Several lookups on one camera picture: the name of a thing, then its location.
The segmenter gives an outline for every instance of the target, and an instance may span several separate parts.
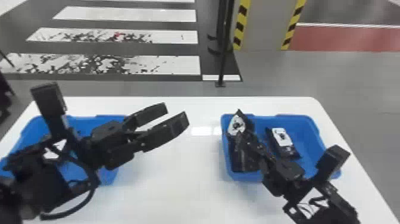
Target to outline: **black cable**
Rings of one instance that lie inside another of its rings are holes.
[[[300,206],[300,205],[297,205],[297,208],[299,208],[299,209],[301,209],[301,210],[307,212],[308,214],[310,214],[310,216],[313,216],[313,214],[312,214],[308,209],[306,209],[305,207]]]
[[[312,205],[312,206],[316,206],[316,207],[318,207],[318,208],[320,208],[320,209],[323,209],[323,208],[327,208],[326,206],[323,206],[323,205],[321,205],[321,204],[319,204],[319,203],[317,203],[318,201],[324,201],[324,200],[326,200],[327,198],[326,197],[324,197],[324,196],[322,196],[322,197],[317,197],[317,198],[312,198],[312,199],[310,199],[309,200],[309,204],[310,205]]]
[[[312,213],[313,213],[313,214],[315,213],[314,208],[313,208],[310,204],[307,204],[307,203],[299,203],[299,204],[303,204],[303,205],[308,206],[308,207],[311,209]]]
[[[60,212],[60,213],[55,213],[55,214],[41,214],[40,215],[41,220],[61,219],[63,217],[67,217],[67,216],[77,212],[78,210],[80,210],[81,208],[83,208],[85,205],[87,205],[89,203],[89,201],[92,199],[93,195],[95,194],[96,187],[98,186],[98,181],[97,181],[98,179],[97,179],[95,172],[93,172],[86,164],[82,163],[81,161],[78,161],[76,158],[74,158],[70,155],[67,155],[67,154],[61,152],[53,145],[48,145],[48,148],[53,153],[56,153],[61,158],[65,159],[67,161],[70,161],[71,163],[76,164],[77,166],[81,167],[86,172],[87,177],[88,177],[87,184],[89,187],[89,194],[86,196],[86,198],[81,203],[79,203],[77,206],[73,207],[72,209],[69,209],[67,211]]]

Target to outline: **metal pole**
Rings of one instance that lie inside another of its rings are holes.
[[[224,23],[226,18],[226,4],[227,0],[220,0],[220,6],[218,7],[217,42],[219,46],[222,46],[223,44]]]
[[[235,0],[229,0],[228,4],[228,15],[225,23],[225,37],[222,41],[222,55],[221,55],[221,68],[220,68],[220,76],[218,77],[218,82],[215,83],[216,87],[225,87],[224,83],[224,73],[225,73],[225,65],[226,65],[226,54],[228,50],[228,46],[230,43],[230,27],[232,25],[232,17],[233,17],[233,8],[235,7]]]

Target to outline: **robotic arm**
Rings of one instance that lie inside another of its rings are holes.
[[[251,121],[240,111],[243,117],[241,125],[252,127]],[[230,136],[235,152],[244,152],[247,157],[246,167],[258,167],[263,175],[262,184],[275,197],[283,196],[287,204],[283,211],[297,224],[359,224],[356,210],[339,194],[338,190],[329,182],[335,171],[346,162],[350,153],[335,145],[328,148],[318,161],[318,173],[311,179],[305,179],[304,169],[297,163],[277,158],[270,150],[259,141],[251,128],[246,128]],[[299,206],[304,197],[315,188],[322,196],[311,199],[308,204],[318,208],[314,214]]]
[[[42,220],[66,217],[81,209],[93,197],[100,185],[97,171],[113,170],[132,160],[134,154],[148,152],[178,137],[189,126],[182,112],[144,132],[136,129],[167,114],[165,104],[156,104],[125,117],[123,122],[111,121],[80,138],[68,125],[67,110],[56,83],[37,86],[31,90],[34,100],[49,127],[50,134],[37,144],[26,147],[7,158],[4,170],[14,178],[0,177],[0,220],[22,223],[40,216]],[[62,151],[54,146],[65,139]],[[56,160],[44,157],[48,151],[58,155]],[[81,167],[85,180],[66,181],[58,169],[65,162]],[[53,209],[89,192],[77,206],[67,211],[49,214]]]

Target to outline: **white stripe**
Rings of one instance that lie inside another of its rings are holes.
[[[0,61],[3,73],[43,74],[175,74],[200,75],[198,56],[131,56],[82,55],[82,54],[16,54],[7,57],[14,63],[12,68],[5,60]]]
[[[1,0],[0,1],[0,16],[26,2],[26,0]]]
[[[121,30],[42,27],[27,41],[198,44],[196,30]]]
[[[161,8],[111,8],[67,6],[53,19],[56,20],[118,20],[153,22],[196,22],[195,10]]]
[[[84,1],[195,3],[195,0],[84,0]]]
[[[218,81],[219,75],[217,74],[203,74],[203,81]],[[224,75],[224,81],[240,81],[240,75],[238,74],[226,74]]]
[[[389,2],[400,6],[400,0],[389,0]]]
[[[297,23],[297,26],[400,29],[400,26],[394,26],[394,25],[344,24],[344,23]]]

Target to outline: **black pole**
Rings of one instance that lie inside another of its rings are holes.
[[[0,50],[0,55],[14,68],[14,64],[7,58],[7,56]]]
[[[218,20],[217,20],[217,42],[219,46],[223,44],[224,38],[224,23],[226,18],[226,3],[227,0],[220,0],[218,7]]]
[[[217,24],[215,25],[215,29],[213,28],[212,31],[207,34],[209,40],[218,41],[219,44],[221,44],[224,35],[223,30],[226,16],[226,1],[227,0],[219,0]]]
[[[226,17],[226,23],[225,23],[225,37],[222,41],[223,50],[221,54],[220,76],[218,77],[218,82],[215,83],[216,87],[225,87],[224,73],[226,65],[226,54],[230,43],[230,27],[232,25],[233,8],[235,6],[235,0],[228,0],[228,1],[229,4],[228,4],[228,15]]]

